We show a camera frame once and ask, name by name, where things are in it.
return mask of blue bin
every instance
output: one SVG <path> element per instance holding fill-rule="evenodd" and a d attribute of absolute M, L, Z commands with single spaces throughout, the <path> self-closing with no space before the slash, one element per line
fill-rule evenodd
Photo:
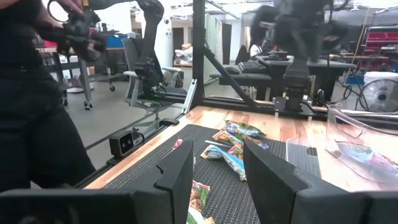
<path fill-rule="evenodd" d="M 354 77 L 354 75 L 350 75 L 350 76 L 347 78 L 346 84 L 350 84 L 350 85 L 357 85 L 357 84 L 359 84 L 359 85 L 364 85 L 365 82 L 363 81 L 363 79 L 364 79 L 364 75 L 356 75 L 356 78 Z"/>
<path fill-rule="evenodd" d="M 123 47 L 124 38 L 127 38 L 127 34 L 108 35 L 106 47 Z"/>

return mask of black pants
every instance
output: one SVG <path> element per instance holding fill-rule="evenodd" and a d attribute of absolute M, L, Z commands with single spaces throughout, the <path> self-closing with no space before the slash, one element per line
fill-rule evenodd
<path fill-rule="evenodd" d="M 43 69 L 0 68 L 0 192 L 75 185 L 95 171 Z"/>

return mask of fan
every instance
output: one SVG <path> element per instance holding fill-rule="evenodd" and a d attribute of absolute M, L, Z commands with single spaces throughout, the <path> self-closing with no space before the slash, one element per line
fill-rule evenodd
<path fill-rule="evenodd" d="M 398 82 L 381 79 L 368 83 L 362 89 L 359 103 L 368 112 L 398 111 Z"/>

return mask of cardboard box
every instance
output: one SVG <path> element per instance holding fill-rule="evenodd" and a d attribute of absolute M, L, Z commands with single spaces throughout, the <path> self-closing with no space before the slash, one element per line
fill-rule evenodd
<path fill-rule="evenodd" d="M 189 49 L 190 47 L 192 47 L 192 44 L 186 43 L 186 44 L 181 45 L 181 47 L 182 47 L 182 50 L 187 50 L 187 49 Z"/>

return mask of clear plastic bin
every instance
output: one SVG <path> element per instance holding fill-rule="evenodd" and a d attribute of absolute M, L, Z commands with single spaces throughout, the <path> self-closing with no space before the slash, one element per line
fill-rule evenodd
<path fill-rule="evenodd" d="M 361 123 L 331 105 L 325 149 L 366 180 L 398 185 L 397 134 Z"/>

